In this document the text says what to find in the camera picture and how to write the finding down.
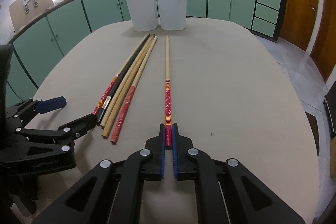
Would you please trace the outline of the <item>plain wooden chopstick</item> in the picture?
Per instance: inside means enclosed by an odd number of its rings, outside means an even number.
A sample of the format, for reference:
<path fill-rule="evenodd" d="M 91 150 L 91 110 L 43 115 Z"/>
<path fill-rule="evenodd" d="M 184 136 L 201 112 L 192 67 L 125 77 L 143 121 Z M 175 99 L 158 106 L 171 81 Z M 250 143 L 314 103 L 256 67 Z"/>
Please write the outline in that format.
<path fill-rule="evenodd" d="M 116 113 L 118 113 L 118 110 L 120 109 L 120 106 L 125 98 L 125 94 L 127 93 L 128 88 L 130 87 L 131 82 L 134 79 L 134 75 L 141 65 L 143 58 L 147 53 L 147 49 L 153 39 L 154 35 L 149 35 L 148 37 L 146 37 L 143 47 L 139 50 L 135 57 L 131 57 L 131 59 L 129 60 L 130 63 L 127 64 L 125 67 L 126 71 L 120 74 L 118 83 L 116 83 L 114 87 L 116 88 L 116 90 L 112 92 L 111 99 L 104 109 L 102 117 L 100 118 L 98 123 L 98 125 L 102 129 L 110 128 L 113 124 L 115 115 Z"/>
<path fill-rule="evenodd" d="M 112 102 L 108 106 L 108 110 L 105 113 L 105 116 L 102 120 L 102 125 L 101 125 L 101 127 L 103 128 L 101 135 L 104 139 L 108 138 L 112 130 L 112 126 L 114 124 L 114 121 L 116 120 L 116 116 L 120 110 L 120 107 L 128 93 L 129 87 L 131 86 L 134 76 L 136 75 L 138 68 L 141 65 L 154 37 L 155 35 L 150 36 L 149 41 L 146 42 L 144 48 L 140 51 L 138 56 L 135 58 L 135 61 L 132 63 L 125 77 L 121 81 L 121 84 L 118 87 L 116 94 L 114 95 L 112 99 Z"/>

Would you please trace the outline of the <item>red orange banded chopstick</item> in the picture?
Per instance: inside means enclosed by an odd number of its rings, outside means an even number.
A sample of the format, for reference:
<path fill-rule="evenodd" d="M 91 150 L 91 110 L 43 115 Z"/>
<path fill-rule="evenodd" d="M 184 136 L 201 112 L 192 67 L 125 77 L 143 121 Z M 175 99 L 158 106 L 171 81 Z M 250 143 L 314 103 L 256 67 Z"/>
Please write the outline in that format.
<path fill-rule="evenodd" d="M 133 57 L 133 55 L 135 54 L 135 52 L 137 50 L 139 50 L 141 48 L 141 46 L 143 45 L 144 42 L 147 41 L 149 37 L 149 34 L 146 34 L 142 40 L 140 41 L 140 43 L 137 45 L 137 47 L 135 48 L 135 50 L 129 55 L 129 57 L 126 59 L 126 61 L 124 62 L 124 64 L 122 65 L 121 69 L 116 73 L 116 75 L 114 76 L 114 78 L 112 79 L 112 81 L 110 82 L 109 86 L 106 88 L 106 90 L 104 91 L 104 94 L 101 96 L 100 100 L 98 101 L 93 114 L 95 116 L 98 116 L 98 112 L 101 110 L 107 96 L 109 95 L 110 91 L 112 90 L 112 87 L 114 86 L 114 84 L 116 83 L 117 79 L 119 78 L 122 70 L 124 69 L 124 67 L 126 67 L 127 63 L 129 62 L 129 60 Z"/>

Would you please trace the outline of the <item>red patterned chopstick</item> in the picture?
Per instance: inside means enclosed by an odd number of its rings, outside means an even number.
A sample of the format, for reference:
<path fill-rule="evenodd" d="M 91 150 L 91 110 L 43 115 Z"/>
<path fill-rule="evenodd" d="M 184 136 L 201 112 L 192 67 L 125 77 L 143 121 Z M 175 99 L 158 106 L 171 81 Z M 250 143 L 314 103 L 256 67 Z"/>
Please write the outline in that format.
<path fill-rule="evenodd" d="M 153 38 L 153 41 L 151 42 L 151 45 L 150 45 L 149 49 L 147 50 L 147 53 L 146 53 L 146 55 L 145 55 L 145 57 L 144 57 L 141 65 L 138 68 L 137 74 L 134 76 L 132 85 L 130 86 L 130 88 L 128 90 L 126 100 L 123 103 L 123 107 L 121 109 L 119 118 L 118 118 L 117 123 L 116 123 L 116 127 L 114 128 L 112 136 L 111 136 L 111 139 L 110 139 L 110 141 L 113 144 L 117 143 L 118 137 L 119 137 L 121 129 L 122 129 L 122 125 L 123 125 L 125 117 L 127 115 L 127 111 L 129 110 L 129 106 L 130 106 L 131 100 L 132 100 L 132 98 L 134 96 L 134 93 L 135 93 L 136 87 L 138 85 L 139 79 L 142 76 L 143 70 L 144 70 L 144 68 L 146 66 L 146 63 L 147 63 L 147 61 L 149 59 L 151 51 L 153 50 L 153 48 L 155 46 L 155 43 L 156 43 L 157 39 L 158 39 L 158 36 L 155 36 Z"/>

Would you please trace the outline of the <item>red starred chopstick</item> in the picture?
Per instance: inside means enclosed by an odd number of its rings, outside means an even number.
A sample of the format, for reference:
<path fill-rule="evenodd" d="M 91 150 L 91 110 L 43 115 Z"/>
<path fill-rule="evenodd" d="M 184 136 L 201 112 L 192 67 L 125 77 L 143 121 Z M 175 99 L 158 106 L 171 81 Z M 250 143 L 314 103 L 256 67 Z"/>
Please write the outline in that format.
<path fill-rule="evenodd" d="M 166 36 L 166 80 L 165 80 L 165 147 L 171 148 L 171 94 L 170 94 L 170 48 Z"/>

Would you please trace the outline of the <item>green lower kitchen cabinets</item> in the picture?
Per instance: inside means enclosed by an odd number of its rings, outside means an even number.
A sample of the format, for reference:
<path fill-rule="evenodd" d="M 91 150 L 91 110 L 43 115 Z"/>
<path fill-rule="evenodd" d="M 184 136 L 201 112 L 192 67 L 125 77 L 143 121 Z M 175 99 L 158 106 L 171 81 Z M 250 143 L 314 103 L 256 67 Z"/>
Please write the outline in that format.
<path fill-rule="evenodd" d="M 287 0 L 187 0 L 187 16 L 228 20 L 277 40 Z M 14 46 L 6 106 L 34 96 L 58 62 L 90 33 L 130 20 L 126 0 L 66 0 L 36 15 L 11 16 Z"/>

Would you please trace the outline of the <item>cardboard box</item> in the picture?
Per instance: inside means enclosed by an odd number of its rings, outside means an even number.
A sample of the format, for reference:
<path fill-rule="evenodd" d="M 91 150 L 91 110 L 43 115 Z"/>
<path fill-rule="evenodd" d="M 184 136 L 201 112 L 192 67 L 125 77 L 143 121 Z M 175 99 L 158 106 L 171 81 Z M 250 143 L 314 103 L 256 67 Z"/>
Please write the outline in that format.
<path fill-rule="evenodd" d="M 24 26 L 53 5 L 53 0 L 16 0 L 9 5 L 9 13 L 14 31 L 18 33 Z"/>

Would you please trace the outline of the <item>black glass cabinet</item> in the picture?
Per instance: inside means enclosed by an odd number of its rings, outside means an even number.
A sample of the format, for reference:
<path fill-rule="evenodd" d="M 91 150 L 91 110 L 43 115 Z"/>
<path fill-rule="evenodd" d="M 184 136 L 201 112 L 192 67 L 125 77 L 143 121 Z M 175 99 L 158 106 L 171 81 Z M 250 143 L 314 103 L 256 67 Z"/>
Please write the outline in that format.
<path fill-rule="evenodd" d="M 324 99 L 324 105 L 326 108 L 327 116 L 330 122 L 330 137 L 335 137 L 335 120 L 336 120 L 336 87 L 335 83 L 328 91 Z"/>

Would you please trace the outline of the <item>white twin utensil holder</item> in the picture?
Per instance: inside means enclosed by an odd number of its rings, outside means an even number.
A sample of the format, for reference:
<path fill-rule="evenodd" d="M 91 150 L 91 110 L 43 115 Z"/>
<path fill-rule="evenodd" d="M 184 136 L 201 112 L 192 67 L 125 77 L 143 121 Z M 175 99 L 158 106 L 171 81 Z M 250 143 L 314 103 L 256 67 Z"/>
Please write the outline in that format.
<path fill-rule="evenodd" d="M 126 0 L 133 28 L 152 31 L 160 26 L 166 31 L 186 28 L 187 0 Z"/>

